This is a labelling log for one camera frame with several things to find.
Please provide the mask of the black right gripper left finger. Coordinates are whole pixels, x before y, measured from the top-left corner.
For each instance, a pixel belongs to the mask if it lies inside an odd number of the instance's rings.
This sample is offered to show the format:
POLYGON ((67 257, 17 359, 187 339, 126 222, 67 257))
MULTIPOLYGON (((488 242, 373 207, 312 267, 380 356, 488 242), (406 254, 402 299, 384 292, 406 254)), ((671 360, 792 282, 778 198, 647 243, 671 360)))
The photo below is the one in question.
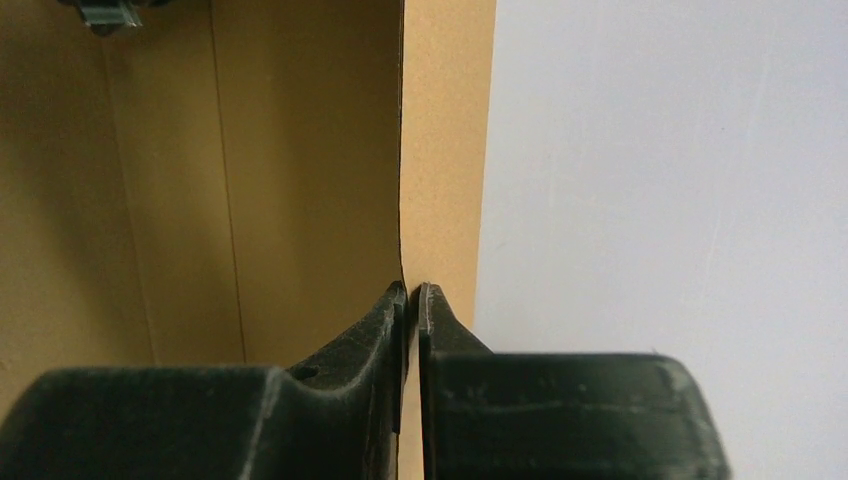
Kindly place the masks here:
POLYGON ((5 479, 394 479, 407 294, 289 368, 65 368, 1 426, 5 479))

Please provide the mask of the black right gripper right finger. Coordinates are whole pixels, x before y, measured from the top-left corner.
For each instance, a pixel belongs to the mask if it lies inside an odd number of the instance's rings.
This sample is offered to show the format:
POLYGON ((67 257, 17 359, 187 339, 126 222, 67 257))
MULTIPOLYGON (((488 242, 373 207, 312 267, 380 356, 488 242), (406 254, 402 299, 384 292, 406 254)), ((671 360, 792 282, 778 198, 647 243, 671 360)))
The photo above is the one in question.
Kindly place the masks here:
POLYGON ((726 479, 703 394, 644 353, 496 353, 443 290, 413 294, 428 479, 726 479))

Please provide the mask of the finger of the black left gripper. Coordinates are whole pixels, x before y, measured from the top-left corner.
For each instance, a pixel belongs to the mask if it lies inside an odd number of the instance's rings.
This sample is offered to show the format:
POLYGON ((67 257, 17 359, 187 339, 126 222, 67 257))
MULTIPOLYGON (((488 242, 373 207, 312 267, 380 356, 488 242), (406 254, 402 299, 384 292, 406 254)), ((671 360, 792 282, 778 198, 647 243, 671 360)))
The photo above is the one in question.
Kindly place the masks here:
POLYGON ((159 8, 166 0, 59 0, 72 8, 95 35, 107 37, 124 28, 143 25, 139 11, 159 8))

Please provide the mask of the brown cardboard box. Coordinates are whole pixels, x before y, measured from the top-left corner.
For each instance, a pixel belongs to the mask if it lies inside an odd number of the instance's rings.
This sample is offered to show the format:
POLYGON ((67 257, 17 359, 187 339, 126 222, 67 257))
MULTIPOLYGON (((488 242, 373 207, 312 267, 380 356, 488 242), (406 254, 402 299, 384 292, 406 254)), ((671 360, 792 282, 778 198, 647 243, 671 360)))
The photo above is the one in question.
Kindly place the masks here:
POLYGON ((279 366, 407 294, 474 317, 496 5, 166 1, 92 33, 1 5, 1 426, 65 368, 279 366))

